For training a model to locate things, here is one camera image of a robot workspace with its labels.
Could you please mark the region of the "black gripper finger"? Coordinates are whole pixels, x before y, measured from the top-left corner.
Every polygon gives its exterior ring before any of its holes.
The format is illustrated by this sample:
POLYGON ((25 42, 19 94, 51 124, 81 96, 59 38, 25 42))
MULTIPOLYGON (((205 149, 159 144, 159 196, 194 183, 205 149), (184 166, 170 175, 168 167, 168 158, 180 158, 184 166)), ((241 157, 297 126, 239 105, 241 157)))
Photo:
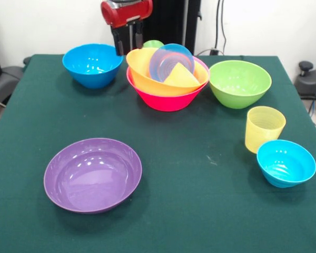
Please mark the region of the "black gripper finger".
POLYGON ((116 49, 116 53, 119 56, 124 55, 124 47, 123 47, 123 28, 118 27, 118 28, 112 28, 112 35, 114 38, 114 45, 116 49))
POLYGON ((135 43, 136 48, 141 49, 143 47, 143 22, 135 23, 135 43))

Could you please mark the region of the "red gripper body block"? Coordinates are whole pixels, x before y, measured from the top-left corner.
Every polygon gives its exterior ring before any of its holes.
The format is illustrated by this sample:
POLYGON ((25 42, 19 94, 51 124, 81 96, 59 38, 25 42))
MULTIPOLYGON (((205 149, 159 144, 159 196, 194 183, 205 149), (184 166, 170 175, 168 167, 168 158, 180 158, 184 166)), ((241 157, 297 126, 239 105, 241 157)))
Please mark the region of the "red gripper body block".
POLYGON ((142 21, 153 11, 153 1, 102 1, 101 12, 107 25, 118 28, 142 21))

